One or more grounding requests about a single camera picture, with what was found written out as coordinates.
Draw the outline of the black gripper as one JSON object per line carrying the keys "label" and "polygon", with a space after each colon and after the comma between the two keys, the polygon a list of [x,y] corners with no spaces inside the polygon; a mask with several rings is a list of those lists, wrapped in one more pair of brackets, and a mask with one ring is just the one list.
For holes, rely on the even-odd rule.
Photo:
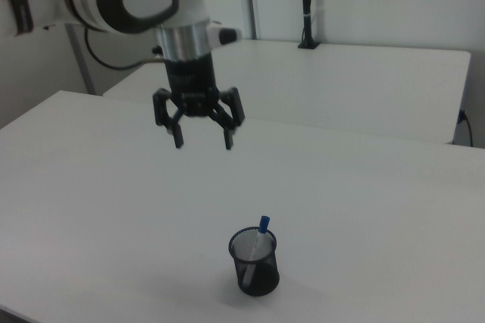
{"label": "black gripper", "polygon": [[[225,148],[231,150],[233,136],[245,120],[245,113],[236,87],[217,90],[211,53],[191,61],[170,61],[165,67],[171,92],[160,88],[152,96],[155,123],[165,127],[180,149],[184,144],[182,116],[209,116],[223,129]],[[177,106],[173,116],[167,110],[170,100]]]}

